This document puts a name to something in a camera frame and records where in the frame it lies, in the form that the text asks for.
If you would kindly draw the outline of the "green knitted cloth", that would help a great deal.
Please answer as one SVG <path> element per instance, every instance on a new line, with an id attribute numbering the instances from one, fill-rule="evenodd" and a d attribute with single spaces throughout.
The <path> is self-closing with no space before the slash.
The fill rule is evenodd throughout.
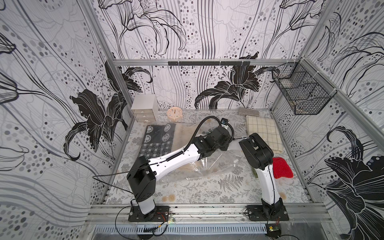
<path id="1" fill-rule="evenodd" d="M 252 173 L 256 179 L 259 178 L 255 168 L 252 168 Z"/>

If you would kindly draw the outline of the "cream checked cloth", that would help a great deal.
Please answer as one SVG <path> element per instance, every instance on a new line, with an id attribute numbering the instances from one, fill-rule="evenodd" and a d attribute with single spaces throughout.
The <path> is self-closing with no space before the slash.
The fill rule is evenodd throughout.
<path id="1" fill-rule="evenodd" d="M 258 134 L 272 149 L 274 154 L 282 154 L 284 147 L 279 130 L 273 119 L 246 116 L 247 133 Z"/>

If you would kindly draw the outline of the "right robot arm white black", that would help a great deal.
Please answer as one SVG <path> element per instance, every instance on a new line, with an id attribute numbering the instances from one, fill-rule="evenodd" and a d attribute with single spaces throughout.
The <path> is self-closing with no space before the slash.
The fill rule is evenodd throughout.
<path id="1" fill-rule="evenodd" d="M 274 153 L 269 145 L 254 133 L 241 140 L 239 145 L 249 163 L 256 170 L 262 190 L 262 205 L 268 215 L 278 212 L 284 206 L 278 193 L 273 171 Z"/>

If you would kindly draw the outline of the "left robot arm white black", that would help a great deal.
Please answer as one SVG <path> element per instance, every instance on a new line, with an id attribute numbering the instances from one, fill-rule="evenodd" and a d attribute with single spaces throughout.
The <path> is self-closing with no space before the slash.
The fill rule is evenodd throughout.
<path id="1" fill-rule="evenodd" d="M 218 149 L 227 150 L 235 133 L 230 124 L 220 125 L 203 136 L 198 136 L 198 131 L 195 130 L 183 148 L 152 159 L 141 156 L 134 162 L 127 180 L 143 215 L 156 211 L 153 195 L 158 180 L 184 165 L 211 156 Z"/>

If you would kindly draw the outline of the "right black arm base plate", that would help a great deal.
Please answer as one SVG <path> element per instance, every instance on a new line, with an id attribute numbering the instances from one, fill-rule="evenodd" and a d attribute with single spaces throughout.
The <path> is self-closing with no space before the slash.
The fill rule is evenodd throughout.
<path id="1" fill-rule="evenodd" d="M 285 206 L 282 206 L 277 212 L 270 215 L 267 210 L 264 210 L 262 205 L 247 205 L 244 214 L 252 222 L 260 221 L 289 221 L 289 215 Z"/>

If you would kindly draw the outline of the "clear plastic vacuum bag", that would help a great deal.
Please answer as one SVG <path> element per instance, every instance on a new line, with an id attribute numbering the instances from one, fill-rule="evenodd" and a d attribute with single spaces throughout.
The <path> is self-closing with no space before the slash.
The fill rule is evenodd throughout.
<path id="1" fill-rule="evenodd" d="M 166 123 L 154 123 L 149 125 L 163 125 Z M 218 127 L 218 123 L 212 119 L 207 120 L 202 126 L 197 126 L 197 135 L 206 135 Z M 227 151 L 216 150 L 211 156 L 197 162 L 184 165 L 171 173 L 165 175 L 157 183 L 169 183 L 178 180 L 189 180 L 208 177 L 210 175 L 230 172 L 240 164 L 244 154 L 239 145 L 240 138 L 235 138 L 229 145 Z"/>

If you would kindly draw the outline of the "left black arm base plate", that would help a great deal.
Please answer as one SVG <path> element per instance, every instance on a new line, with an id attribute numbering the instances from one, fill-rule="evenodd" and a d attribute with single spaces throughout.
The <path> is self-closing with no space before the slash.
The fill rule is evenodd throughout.
<path id="1" fill-rule="evenodd" d="M 139 206 L 132 206 L 128 221 L 133 223 L 138 222 L 157 222 L 163 223 L 169 220 L 169 206 L 155 206 L 155 209 L 147 214 L 143 214 Z"/>

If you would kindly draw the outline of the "beige fluffy scarf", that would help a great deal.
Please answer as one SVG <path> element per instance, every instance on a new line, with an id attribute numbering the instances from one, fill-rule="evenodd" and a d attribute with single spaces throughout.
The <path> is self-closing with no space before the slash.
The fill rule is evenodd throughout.
<path id="1" fill-rule="evenodd" d="M 199 124 L 176 123 L 172 151 L 184 147 L 190 141 L 198 125 Z"/>

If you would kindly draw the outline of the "red knitted cloth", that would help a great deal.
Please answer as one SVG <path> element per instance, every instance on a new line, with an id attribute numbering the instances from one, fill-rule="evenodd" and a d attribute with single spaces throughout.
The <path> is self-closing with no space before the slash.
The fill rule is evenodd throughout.
<path id="1" fill-rule="evenodd" d="M 294 177 L 291 167 L 288 165 L 286 160 L 281 157 L 273 158 L 273 171 L 275 179 L 292 179 Z"/>

